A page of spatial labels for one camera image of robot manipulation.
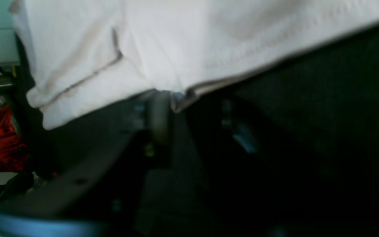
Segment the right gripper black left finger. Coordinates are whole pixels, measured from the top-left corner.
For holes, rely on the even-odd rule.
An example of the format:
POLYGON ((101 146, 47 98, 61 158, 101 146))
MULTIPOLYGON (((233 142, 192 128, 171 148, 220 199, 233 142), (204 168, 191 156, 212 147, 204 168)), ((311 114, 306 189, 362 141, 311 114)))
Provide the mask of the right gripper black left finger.
POLYGON ((0 216, 115 218, 158 202, 173 176, 169 101, 169 93, 150 91, 28 134, 34 157, 59 177, 0 204, 0 216), (38 135, 43 141, 32 141, 38 135))

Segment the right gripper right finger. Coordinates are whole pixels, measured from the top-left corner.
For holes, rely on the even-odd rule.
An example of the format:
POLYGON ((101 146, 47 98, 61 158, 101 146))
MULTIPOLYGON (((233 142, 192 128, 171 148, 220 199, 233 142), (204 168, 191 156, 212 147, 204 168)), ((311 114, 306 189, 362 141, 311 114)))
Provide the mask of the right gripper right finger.
POLYGON ((248 237, 303 237, 308 151, 242 99, 202 99, 189 111, 209 206, 248 237))

